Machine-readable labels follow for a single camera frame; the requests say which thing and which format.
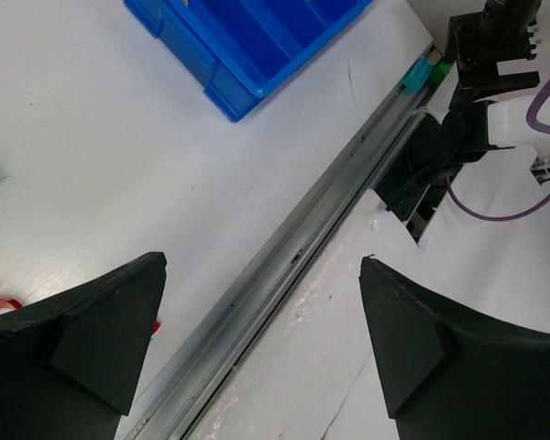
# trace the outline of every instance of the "green object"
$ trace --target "green object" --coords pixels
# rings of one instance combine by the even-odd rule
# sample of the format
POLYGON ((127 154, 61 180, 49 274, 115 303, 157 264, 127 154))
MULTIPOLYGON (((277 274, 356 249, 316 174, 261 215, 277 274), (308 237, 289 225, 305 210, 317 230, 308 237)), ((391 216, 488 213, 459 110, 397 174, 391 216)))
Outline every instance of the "green object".
POLYGON ((432 69, 428 81, 430 83, 440 83, 450 73, 451 68, 451 64, 446 64, 445 62, 440 61, 432 69))

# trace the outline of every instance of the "blue plastic bin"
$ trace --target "blue plastic bin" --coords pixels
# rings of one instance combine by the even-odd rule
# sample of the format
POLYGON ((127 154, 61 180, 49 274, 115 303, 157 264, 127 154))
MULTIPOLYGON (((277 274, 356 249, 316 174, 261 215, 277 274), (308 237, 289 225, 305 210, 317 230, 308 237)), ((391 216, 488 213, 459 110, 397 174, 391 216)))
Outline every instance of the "blue plastic bin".
POLYGON ((373 0, 125 0, 231 121, 293 75, 373 0))

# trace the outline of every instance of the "purple wire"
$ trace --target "purple wire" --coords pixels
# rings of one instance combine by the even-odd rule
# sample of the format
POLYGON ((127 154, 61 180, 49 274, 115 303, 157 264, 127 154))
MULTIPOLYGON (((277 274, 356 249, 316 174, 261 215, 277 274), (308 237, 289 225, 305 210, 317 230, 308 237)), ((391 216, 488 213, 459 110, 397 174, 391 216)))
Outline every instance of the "purple wire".
MULTIPOLYGON (((548 80, 548 82, 544 85, 544 87, 542 87, 542 90, 535 96, 532 103, 530 104, 530 108, 528 108, 528 113, 525 117, 526 122, 528 123, 528 126, 530 126, 534 130, 539 131, 541 133, 546 133, 546 135, 550 135, 550 126, 538 121, 537 116, 549 97, 550 97, 550 80, 548 80)), ((450 179, 448 178, 446 178, 446 190, 448 191, 448 194, 450 195, 450 198, 455 203, 455 205, 458 206, 462 211, 464 211, 468 215, 471 215, 479 220, 484 220, 486 222, 510 222, 512 220, 518 220, 520 218, 526 217, 527 215, 531 215, 535 213, 540 208, 542 208, 543 206, 547 205, 550 202, 550 193, 549 193, 536 206, 533 206, 530 209, 527 209, 521 213, 514 214, 514 215, 505 215, 503 217, 492 217, 489 215, 476 213, 470 208, 466 207, 462 202, 460 202, 460 200, 452 190, 452 185, 450 184, 450 179)))

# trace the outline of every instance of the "purple cable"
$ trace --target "purple cable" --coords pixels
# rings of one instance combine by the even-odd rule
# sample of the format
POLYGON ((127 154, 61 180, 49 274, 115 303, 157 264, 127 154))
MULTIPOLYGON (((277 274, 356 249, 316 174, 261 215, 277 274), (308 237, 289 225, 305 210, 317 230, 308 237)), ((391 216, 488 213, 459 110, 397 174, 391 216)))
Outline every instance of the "purple cable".
MULTIPOLYGON (((547 124, 544 124, 540 121, 538 121, 537 116, 540 112, 540 109, 544 106, 545 102, 550 97, 550 80, 542 87, 542 90, 535 96, 532 103, 530 104, 530 108, 528 108, 528 113, 525 117, 526 122, 528 123, 528 126, 533 128, 536 131, 539 131, 541 133, 546 133, 547 135, 550 135, 550 126, 547 124)), ((530 209, 527 209, 521 213, 514 214, 514 215, 505 215, 503 217, 491 217, 489 215, 483 215, 474 212, 470 208, 466 207, 458 197, 455 195, 454 191, 452 190, 452 186, 450 184, 450 179, 446 178, 446 190, 448 191, 448 194, 450 195, 450 198, 455 203, 456 206, 458 206, 462 211, 467 213, 468 215, 471 215, 479 220, 484 220, 486 222, 510 222, 512 220, 518 220, 520 218, 524 218, 527 215, 535 213, 537 210, 545 206, 550 202, 550 193, 536 206, 533 206, 530 209)))

